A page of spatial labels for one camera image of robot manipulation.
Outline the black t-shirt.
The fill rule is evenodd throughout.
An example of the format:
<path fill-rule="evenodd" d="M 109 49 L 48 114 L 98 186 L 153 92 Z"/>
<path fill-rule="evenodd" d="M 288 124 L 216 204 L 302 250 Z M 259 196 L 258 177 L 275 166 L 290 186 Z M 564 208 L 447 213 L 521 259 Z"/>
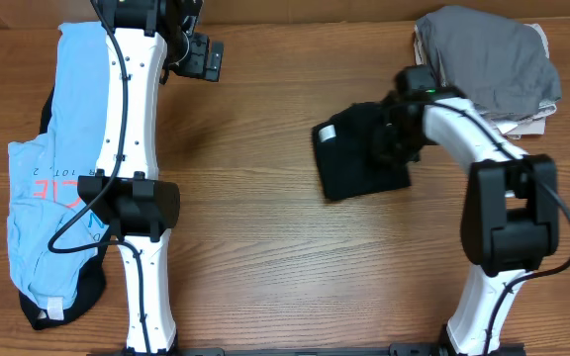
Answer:
<path fill-rule="evenodd" d="M 380 162 L 373 154 L 374 132 L 382 124 L 382 106 L 357 103 L 311 130 L 316 165 L 325 199 L 356 196 L 411 186 L 407 167 Z"/>

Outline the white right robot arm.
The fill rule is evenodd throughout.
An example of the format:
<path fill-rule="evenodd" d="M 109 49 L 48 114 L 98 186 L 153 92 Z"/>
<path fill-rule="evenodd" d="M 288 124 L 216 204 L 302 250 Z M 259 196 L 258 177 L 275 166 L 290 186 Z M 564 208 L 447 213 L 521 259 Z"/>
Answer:
<path fill-rule="evenodd" d="M 500 333 L 522 284 L 558 246 L 556 166 L 495 133 L 454 87 L 440 87 L 425 65 L 395 77 L 382 101 L 372 155 L 403 168 L 421 149 L 443 147 L 467 175 L 460 240 L 471 266 L 454 315 L 432 346 L 399 345 L 426 355 L 523 355 Z"/>

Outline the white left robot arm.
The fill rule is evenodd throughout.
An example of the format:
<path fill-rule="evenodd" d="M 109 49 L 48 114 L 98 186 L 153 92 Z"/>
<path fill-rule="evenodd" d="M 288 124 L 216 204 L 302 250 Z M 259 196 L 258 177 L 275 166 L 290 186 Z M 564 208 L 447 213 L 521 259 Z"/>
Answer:
<path fill-rule="evenodd" d="M 176 184 L 159 178 L 158 90 L 171 74 L 216 82 L 224 46 L 196 32 L 201 0 L 108 0 L 93 4 L 107 30 L 109 92 L 103 143 L 78 194 L 107 225 L 122 256 L 129 306 L 125 355 L 176 355 L 168 245 L 180 211 Z"/>

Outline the gray folded garment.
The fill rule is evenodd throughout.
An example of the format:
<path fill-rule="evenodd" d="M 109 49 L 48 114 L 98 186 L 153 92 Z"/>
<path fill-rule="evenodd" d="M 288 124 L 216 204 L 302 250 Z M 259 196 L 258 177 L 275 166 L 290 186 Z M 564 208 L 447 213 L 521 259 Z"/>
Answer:
<path fill-rule="evenodd" d="M 416 31 L 439 84 L 459 89 L 485 118 L 534 120 L 557 111 L 560 77 L 535 27 L 450 5 L 419 18 Z"/>

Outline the beige folded garment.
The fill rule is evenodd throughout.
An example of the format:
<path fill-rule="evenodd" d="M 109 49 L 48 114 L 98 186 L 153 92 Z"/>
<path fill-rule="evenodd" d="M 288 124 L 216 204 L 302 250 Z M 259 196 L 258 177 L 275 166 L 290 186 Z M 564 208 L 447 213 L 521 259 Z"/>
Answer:
<path fill-rule="evenodd" d="M 542 41 L 545 56 L 548 59 L 550 57 L 548 39 L 540 24 L 525 25 L 533 28 L 538 33 Z M 424 48 L 424 42 L 420 35 L 418 25 L 414 26 L 414 31 L 415 62 L 417 65 L 427 64 L 431 66 L 432 63 Z M 441 65 L 439 65 L 439 67 L 440 74 L 436 74 L 435 77 L 442 86 L 446 86 L 447 82 L 445 80 L 444 71 Z M 478 104 L 474 104 L 474 107 L 494 131 L 512 139 L 520 139 L 523 135 L 543 135 L 545 132 L 546 119 L 557 112 L 557 102 L 548 99 L 544 99 L 540 102 L 537 113 L 533 115 L 494 113 Z"/>

